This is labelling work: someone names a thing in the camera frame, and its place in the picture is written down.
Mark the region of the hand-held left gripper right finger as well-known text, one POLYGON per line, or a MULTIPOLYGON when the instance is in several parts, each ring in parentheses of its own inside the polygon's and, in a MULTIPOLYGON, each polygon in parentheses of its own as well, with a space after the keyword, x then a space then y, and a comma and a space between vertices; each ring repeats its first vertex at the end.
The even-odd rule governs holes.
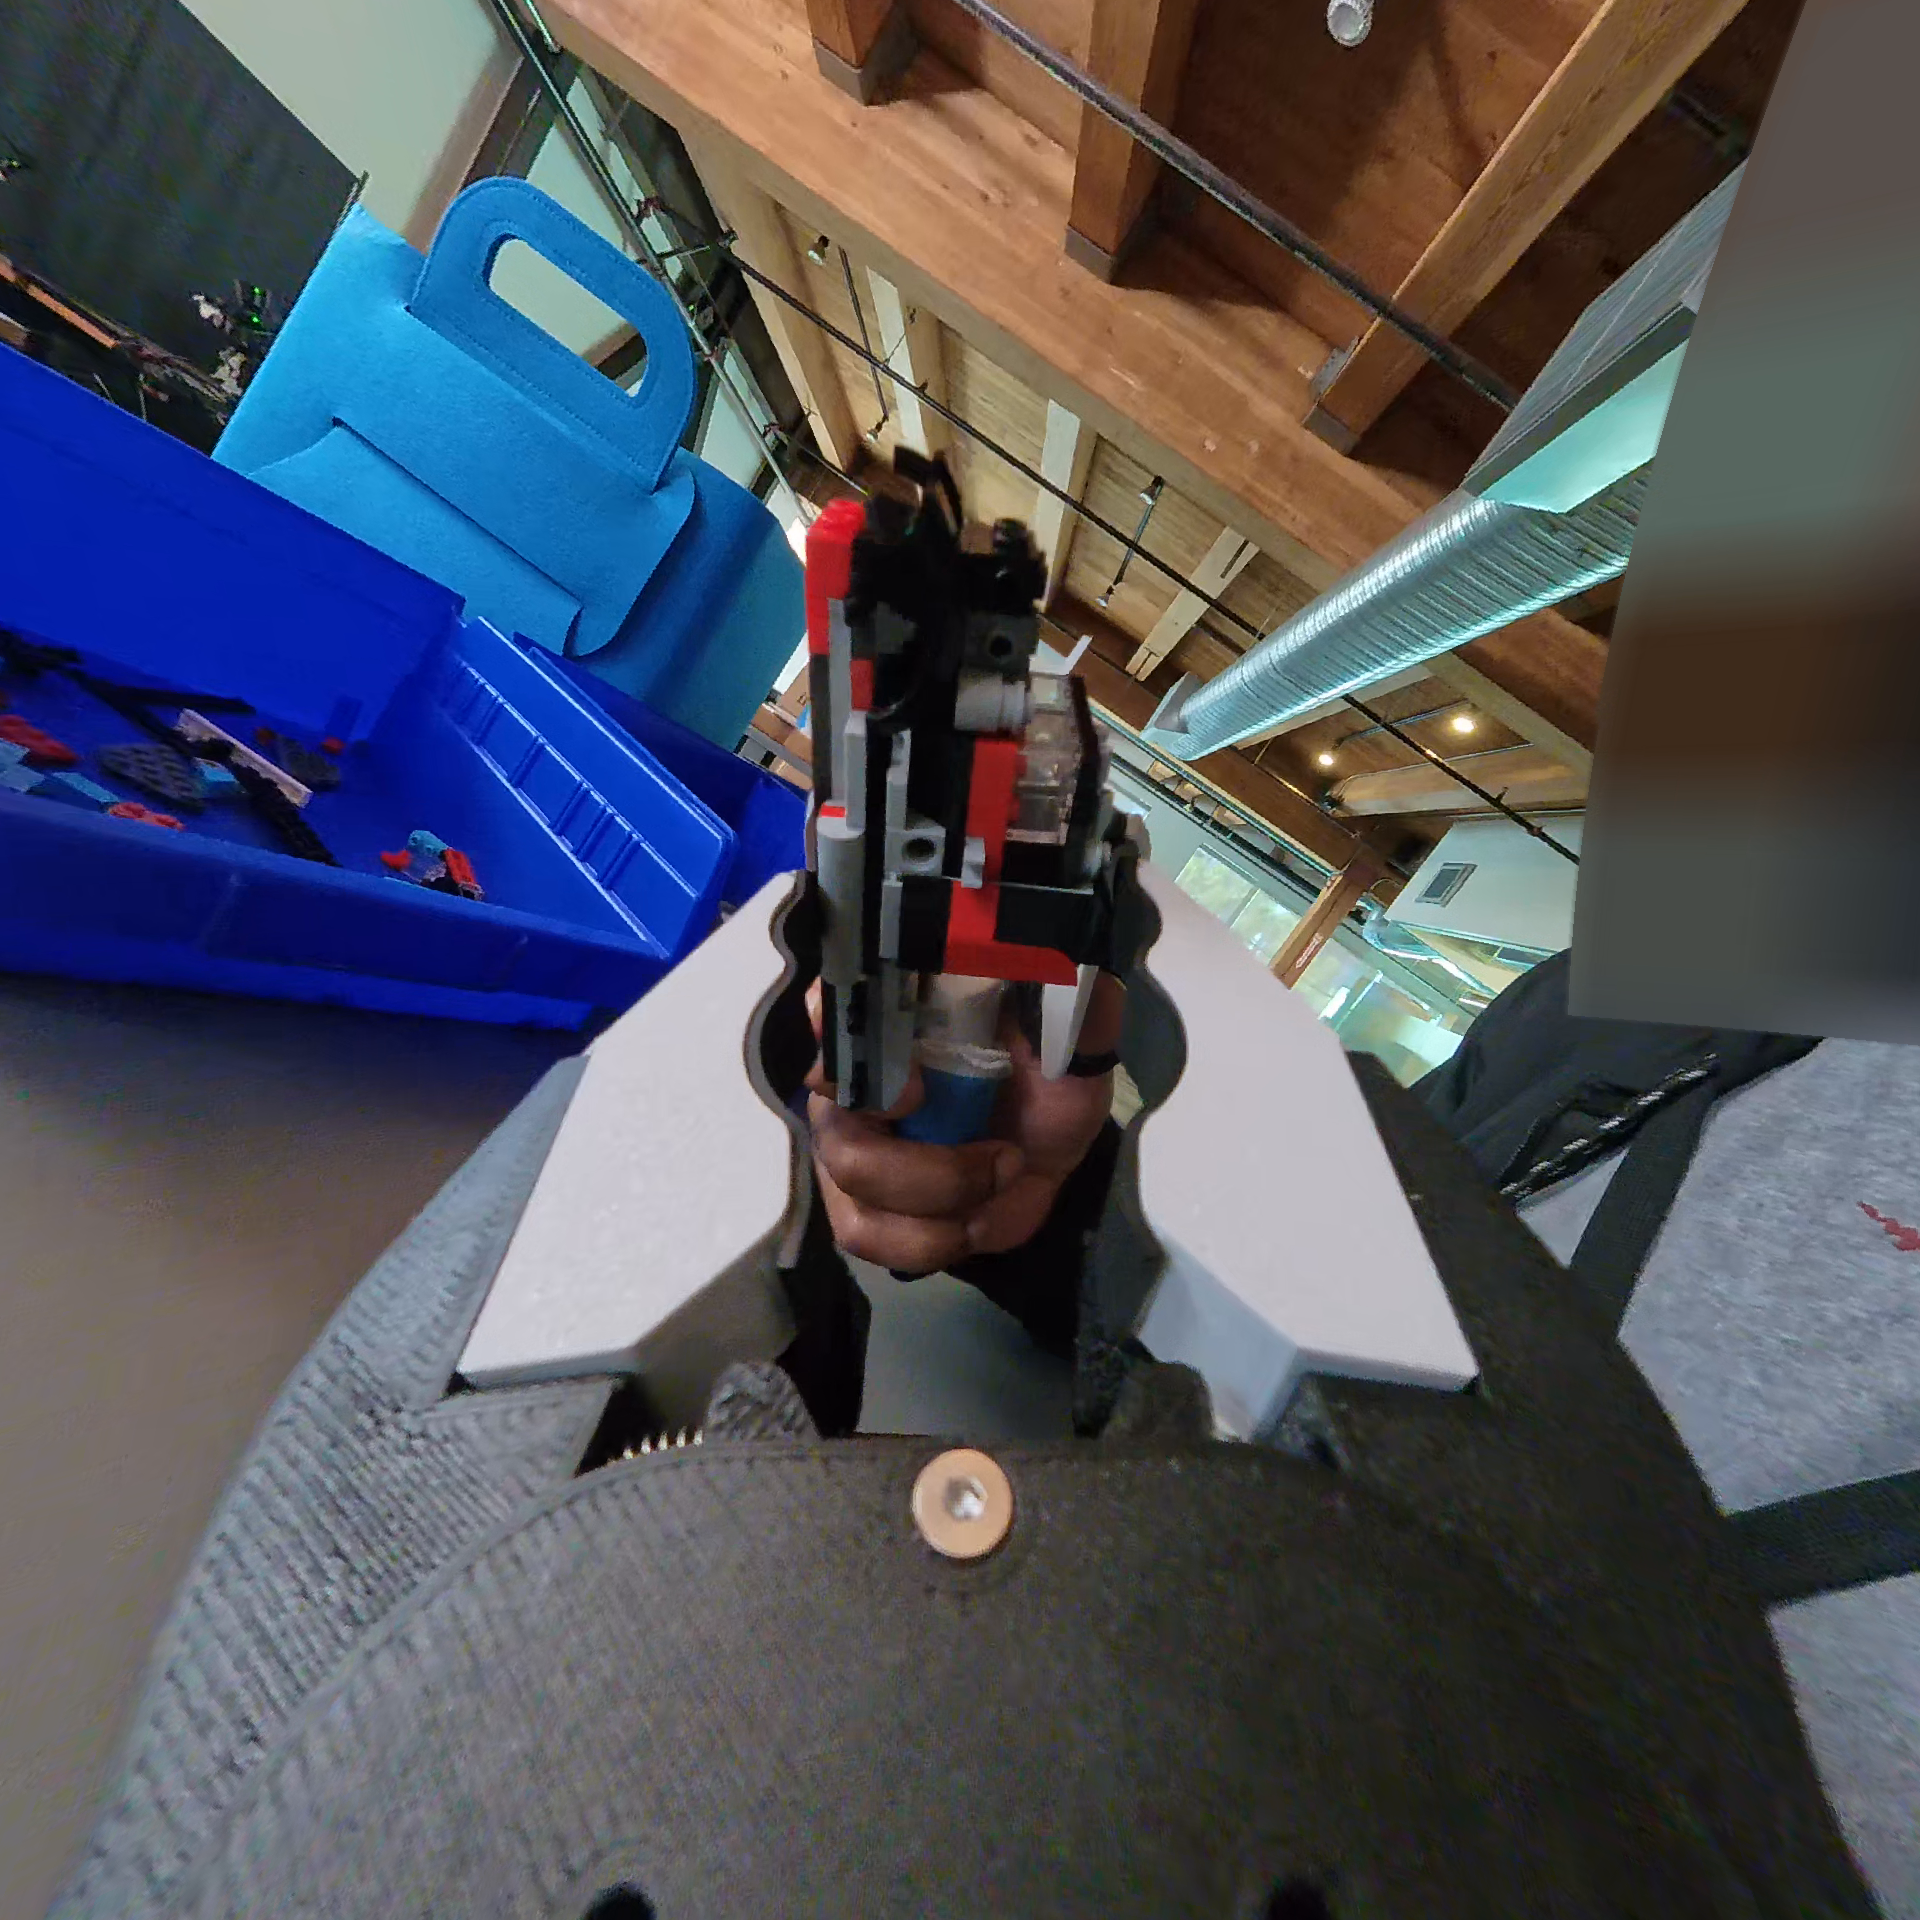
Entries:
POLYGON ((1469 1337, 1337 1037, 1203 905, 1121 884, 1121 1132, 1089 1249, 1073 1421, 1097 1433, 1139 1359, 1208 1390, 1220 1437, 1270 1437, 1310 1379, 1459 1391, 1469 1337))

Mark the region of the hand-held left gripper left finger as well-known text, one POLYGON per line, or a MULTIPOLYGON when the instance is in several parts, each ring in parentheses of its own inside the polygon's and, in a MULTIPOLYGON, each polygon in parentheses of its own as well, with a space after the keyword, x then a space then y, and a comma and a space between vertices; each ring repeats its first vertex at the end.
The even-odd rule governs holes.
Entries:
POLYGON ((798 1111, 819 965, 809 878, 774 875, 586 1049, 458 1379, 632 1380, 694 1427, 730 1365, 780 1359, 816 1425, 859 1425, 868 1301, 798 1111))

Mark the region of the blue plastic bin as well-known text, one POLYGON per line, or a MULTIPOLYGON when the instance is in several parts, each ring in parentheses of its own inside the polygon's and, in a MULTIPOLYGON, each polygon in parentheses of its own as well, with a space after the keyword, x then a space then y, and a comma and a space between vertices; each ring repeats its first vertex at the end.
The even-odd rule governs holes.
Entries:
MULTIPOLYGON (((120 681, 317 730, 433 690, 313 807, 350 870, 211 810, 186 833, 5 790, 5 970, 578 1029, 714 929, 730 834, 453 591, 6 347, 5 629, 120 681)), ((5 700, 73 748, 129 740, 56 681, 5 700)))
POLYGON ((728 922, 756 892, 803 863, 803 796, 774 772, 709 740, 680 717, 616 689, 584 663, 515 638, 555 683, 578 697, 622 740, 649 761, 686 807, 702 807, 728 830, 730 853, 714 867, 714 924, 728 922))

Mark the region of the red and black brick model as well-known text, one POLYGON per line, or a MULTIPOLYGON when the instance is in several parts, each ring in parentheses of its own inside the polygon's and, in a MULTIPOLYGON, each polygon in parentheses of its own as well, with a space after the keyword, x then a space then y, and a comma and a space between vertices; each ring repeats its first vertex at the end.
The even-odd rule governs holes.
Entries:
POLYGON ((1067 986, 1121 979, 1115 903, 1146 833, 1081 679, 1040 661, 1049 567, 1020 519, 965 519, 941 455, 808 531, 824 1065, 888 1114, 917 1075, 900 966, 1067 986))

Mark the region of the grey desk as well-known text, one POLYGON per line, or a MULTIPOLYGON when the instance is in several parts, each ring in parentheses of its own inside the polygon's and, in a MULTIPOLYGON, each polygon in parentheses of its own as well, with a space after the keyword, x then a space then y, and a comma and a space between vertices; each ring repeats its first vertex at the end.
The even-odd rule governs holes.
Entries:
POLYGON ((656 1430, 460 1383, 587 1049, 5 987, 5 1916, 181 1913, 307 1702, 656 1430))

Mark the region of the person's right hand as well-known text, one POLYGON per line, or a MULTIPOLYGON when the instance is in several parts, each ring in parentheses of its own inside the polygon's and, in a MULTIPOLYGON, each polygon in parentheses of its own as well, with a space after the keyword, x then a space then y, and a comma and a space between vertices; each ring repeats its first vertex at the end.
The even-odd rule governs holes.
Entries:
POLYGON ((1020 1019, 1009 1014, 1001 1042, 1012 1070, 985 1137, 961 1146, 906 1137, 907 1115, 924 1105, 918 1076, 888 1114, 838 1106, 816 1046, 804 1083, 808 1139, 838 1251, 907 1278, 961 1275, 1053 1230, 1093 1230, 1118 1158, 1123 1003, 1121 983, 1101 975, 1062 1076, 1044 1075, 1020 1019))

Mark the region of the pile of toy bricks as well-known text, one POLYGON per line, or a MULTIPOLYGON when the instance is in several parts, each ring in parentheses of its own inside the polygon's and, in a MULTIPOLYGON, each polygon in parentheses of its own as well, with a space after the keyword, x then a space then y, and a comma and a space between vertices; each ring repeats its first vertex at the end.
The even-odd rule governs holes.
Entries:
POLYGON ((323 726, 296 730, 237 694, 115 679, 98 661, 34 634, 5 629, 3 647, 5 683, 56 681, 69 714, 98 709, 133 731, 129 740, 73 748, 5 700, 6 793, 162 833, 186 833, 211 810, 232 811, 265 851, 336 874, 352 863, 315 827, 313 807, 360 778, 352 761, 379 754, 393 725, 414 725, 412 709, 433 690, 440 665, 430 647, 381 705, 345 694, 323 726))

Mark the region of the blue felt bag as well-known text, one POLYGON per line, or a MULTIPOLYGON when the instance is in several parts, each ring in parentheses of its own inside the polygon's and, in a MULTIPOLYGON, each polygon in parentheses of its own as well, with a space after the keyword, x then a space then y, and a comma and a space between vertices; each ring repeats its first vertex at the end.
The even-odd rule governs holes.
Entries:
POLYGON ((427 252, 348 215, 212 457, 730 753, 808 614, 778 517, 683 447, 694 372, 656 277, 494 175, 427 252), (636 329, 634 390, 494 289, 512 247, 636 329))

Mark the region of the spiral metal air duct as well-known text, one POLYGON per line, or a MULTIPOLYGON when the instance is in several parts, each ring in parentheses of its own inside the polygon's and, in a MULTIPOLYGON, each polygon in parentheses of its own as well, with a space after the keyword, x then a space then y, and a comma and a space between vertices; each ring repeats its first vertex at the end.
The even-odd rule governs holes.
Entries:
POLYGON ((1452 493, 1225 673, 1172 689, 1146 743, 1198 761, 1614 580, 1649 476, 1634 469, 1566 513, 1452 493))

